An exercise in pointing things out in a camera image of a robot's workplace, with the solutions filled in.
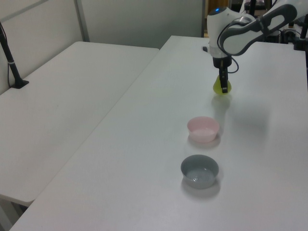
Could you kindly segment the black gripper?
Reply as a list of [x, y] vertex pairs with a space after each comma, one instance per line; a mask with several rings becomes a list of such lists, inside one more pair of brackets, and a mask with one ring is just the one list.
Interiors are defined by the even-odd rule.
[[228, 93], [228, 67], [232, 64], [232, 57], [226, 56], [223, 58], [213, 57], [213, 65], [219, 68], [219, 80], [222, 94]]

